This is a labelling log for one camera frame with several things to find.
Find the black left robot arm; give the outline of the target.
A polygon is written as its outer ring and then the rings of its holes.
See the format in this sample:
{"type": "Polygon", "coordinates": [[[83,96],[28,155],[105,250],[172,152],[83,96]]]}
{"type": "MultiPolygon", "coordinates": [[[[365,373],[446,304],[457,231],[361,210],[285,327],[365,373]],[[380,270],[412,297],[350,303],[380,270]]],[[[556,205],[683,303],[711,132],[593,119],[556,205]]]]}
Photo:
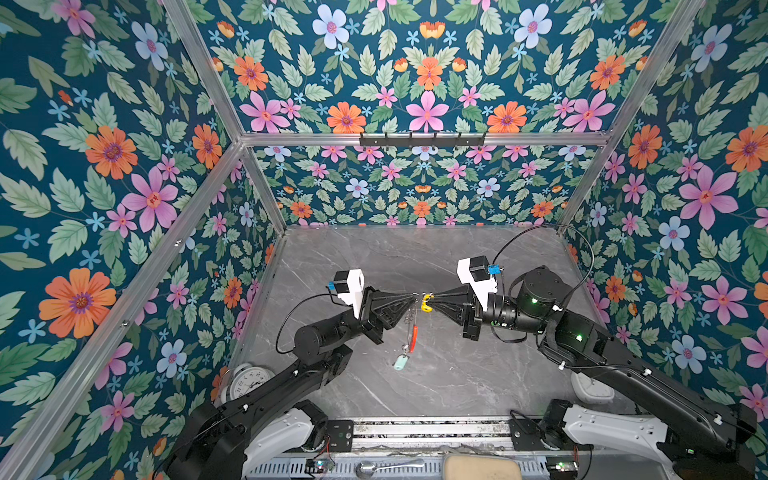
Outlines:
{"type": "Polygon", "coordinates": [[[345,370],[347,342],[365,336],[377,345],[420,302],[417,294],[366,287],[358,314],[351,308],[305,325],[294,335],[295,361],[265,384],[220,406],[198,406],[187,417],[168,458],[155,471],[171,479],[240,479],[246,449],[270,423],[345,370]]]}

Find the large keyring with red grip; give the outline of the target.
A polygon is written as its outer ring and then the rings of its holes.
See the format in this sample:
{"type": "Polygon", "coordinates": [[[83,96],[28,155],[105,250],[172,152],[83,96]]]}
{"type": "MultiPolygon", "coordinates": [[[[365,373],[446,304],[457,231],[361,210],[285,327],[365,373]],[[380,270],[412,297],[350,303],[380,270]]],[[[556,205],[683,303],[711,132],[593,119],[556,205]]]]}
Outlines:
{"type": "Polygon", "coordinates": [[[403,353],[410,355],[415,349],[416,338],[418,334],[417,318],[420,310],[420,297],[417,293],[412,295],[412,302],[405,315],[406,322],[406,341],[403,345],[403,353]]]}

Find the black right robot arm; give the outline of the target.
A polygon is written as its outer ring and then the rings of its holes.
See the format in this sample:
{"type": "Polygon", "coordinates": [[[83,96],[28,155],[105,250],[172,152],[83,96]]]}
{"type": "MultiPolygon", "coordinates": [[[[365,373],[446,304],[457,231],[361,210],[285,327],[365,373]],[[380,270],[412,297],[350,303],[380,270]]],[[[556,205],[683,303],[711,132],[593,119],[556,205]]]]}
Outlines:
{"type": "Polygon", "coordinates": [[[693,392],[632,353],[601,325],[568,310],[572,289],[545,266],[515,281],[516,296],[498,293],[487,270],[464,266],[460,287],[425,297],[476,340],[484,325],[538,337],[537,349],[561,369],[612,388],[642,415],[615,415],[555,399],[539,428],[549,446],[566,442],[613,448],[656,461],[680,479],[751,479],[756,414],[693,392]]]}

